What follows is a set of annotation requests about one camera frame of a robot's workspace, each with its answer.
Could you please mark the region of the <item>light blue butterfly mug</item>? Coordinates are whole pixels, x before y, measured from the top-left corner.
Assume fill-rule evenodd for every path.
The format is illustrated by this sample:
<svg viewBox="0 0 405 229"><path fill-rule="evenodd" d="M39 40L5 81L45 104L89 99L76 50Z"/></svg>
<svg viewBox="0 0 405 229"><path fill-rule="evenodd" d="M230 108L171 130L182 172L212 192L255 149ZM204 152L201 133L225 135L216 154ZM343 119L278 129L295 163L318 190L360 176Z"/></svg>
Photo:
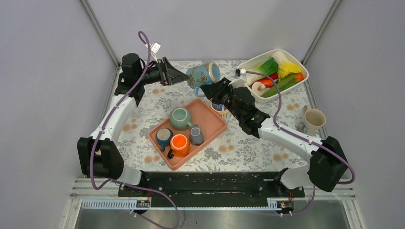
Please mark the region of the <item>light blue butterfly mug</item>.
<svg viewBox="0 0 405 229"><path fill-rule="evenodd" d="M217 83L221 79L221 73L218 65L215 62L201 64L187 70L187 84L194 90L197 97L205 97L204 94L199 94L199 89L202 85Z"/></svg>

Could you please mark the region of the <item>teal green round mug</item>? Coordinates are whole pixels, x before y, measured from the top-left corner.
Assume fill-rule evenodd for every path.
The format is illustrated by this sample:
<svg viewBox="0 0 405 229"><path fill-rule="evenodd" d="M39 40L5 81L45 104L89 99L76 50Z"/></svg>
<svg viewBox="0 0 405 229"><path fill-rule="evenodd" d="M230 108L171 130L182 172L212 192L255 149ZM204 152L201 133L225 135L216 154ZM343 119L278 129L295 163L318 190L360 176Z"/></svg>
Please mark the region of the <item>teal green round mug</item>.
<svg viewBox="0 0 405 229"><path fill-rule="evenodd" d="M187 130L194 128L191 112L185 107L176 107L171 111L169 121L176 130Z"/></svg>

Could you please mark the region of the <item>grey small mug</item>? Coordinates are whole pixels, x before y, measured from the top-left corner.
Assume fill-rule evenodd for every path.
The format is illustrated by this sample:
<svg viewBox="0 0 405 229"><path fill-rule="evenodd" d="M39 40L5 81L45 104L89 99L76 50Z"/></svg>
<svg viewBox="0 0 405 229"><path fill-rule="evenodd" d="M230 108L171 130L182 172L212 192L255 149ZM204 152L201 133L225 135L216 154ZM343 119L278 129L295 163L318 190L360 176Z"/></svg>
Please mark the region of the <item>grey small mug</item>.
<svg viewBox="0 0 405 229"><path fill-rule="evenodd" d="M190 129L190 143L194 146L200 146L204 142L204 136L197 124Z"/></svg>

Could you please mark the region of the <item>dark blue small mug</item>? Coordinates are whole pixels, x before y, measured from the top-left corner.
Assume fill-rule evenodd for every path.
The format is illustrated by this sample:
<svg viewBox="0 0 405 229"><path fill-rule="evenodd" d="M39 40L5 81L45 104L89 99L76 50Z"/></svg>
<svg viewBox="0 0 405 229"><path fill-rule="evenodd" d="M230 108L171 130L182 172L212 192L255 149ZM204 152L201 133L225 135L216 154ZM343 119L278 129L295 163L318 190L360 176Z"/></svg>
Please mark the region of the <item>dark blue small mug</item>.
<svg viewBox="0 0 405 229"><path fill-rule="evenodd" d="M165 151L165 148L170 145L173 132L169 128L161 128L155 134L155 140L160 146L160 151Z"/></svg>

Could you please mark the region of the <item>orange mug black handle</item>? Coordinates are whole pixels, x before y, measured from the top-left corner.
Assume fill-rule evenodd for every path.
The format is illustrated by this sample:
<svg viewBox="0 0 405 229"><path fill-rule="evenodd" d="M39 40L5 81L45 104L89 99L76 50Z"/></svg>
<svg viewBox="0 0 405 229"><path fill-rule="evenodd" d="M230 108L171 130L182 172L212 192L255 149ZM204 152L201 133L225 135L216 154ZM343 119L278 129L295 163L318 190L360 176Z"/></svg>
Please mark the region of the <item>orange mug black handle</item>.
<svg viewBox="0 0 405 229"><path fill-rule="evenodd" d="M168 159L174 157L186 157L190 153L190 141L183 134L176 134L170 140L170 150L167 154Z"/></svg>

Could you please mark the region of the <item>cream floral tall mug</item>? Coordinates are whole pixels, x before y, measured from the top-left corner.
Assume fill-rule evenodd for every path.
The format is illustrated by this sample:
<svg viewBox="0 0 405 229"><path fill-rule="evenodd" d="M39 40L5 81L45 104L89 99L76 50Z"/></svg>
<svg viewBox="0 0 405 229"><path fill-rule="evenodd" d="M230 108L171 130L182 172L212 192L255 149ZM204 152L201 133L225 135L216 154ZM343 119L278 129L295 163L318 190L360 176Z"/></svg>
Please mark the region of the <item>cream floral tall mug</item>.
<svg viewBox="0 0 405 229"><path fill-rule="evenodd" d="M310 105L306 105L302 108L302 118L297 125L297 130L306 135L314 136L325 124L325 114Z"/></svg>

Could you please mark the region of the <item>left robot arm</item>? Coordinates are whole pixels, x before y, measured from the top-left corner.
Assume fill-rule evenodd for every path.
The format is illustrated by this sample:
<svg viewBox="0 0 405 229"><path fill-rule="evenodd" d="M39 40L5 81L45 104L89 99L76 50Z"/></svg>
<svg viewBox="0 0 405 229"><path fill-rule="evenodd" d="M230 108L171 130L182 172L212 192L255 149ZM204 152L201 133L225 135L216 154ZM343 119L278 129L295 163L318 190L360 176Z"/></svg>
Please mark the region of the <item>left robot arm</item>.
<svg viewBox="0 0 405 229"><path fill-rule="evenodd" d="M78 140L78 156L84 175L130 184L136 196L143 196L148 191L147 181L141 179L140 170L125 165L117 148L119 136L139 106L145 85L174 85L186 81L188 76L173 67L166 57L146 63L135 53L122 57L121 69L112 105L97 129L89 137Z"/></svg>

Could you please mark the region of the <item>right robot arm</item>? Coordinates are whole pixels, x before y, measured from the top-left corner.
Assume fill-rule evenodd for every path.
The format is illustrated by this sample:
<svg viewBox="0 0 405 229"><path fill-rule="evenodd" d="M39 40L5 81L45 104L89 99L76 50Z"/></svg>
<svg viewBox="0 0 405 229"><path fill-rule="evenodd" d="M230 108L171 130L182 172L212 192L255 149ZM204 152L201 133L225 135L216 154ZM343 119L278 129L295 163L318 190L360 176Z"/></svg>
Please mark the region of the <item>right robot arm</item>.
<svg viewBox="0 0 405 229"><path fill-rule="evenodd" d="M343 184L341 178L350 166L337 139L321 139L277 124L275 116L256 108L247 88L234 88L226 78L202 85L201 90L214 104L224 105L246 134L283 146L307 162L306 166L279 172L274 183L276 194L285 197L297 187L311 185L332 192Z"/></svg>

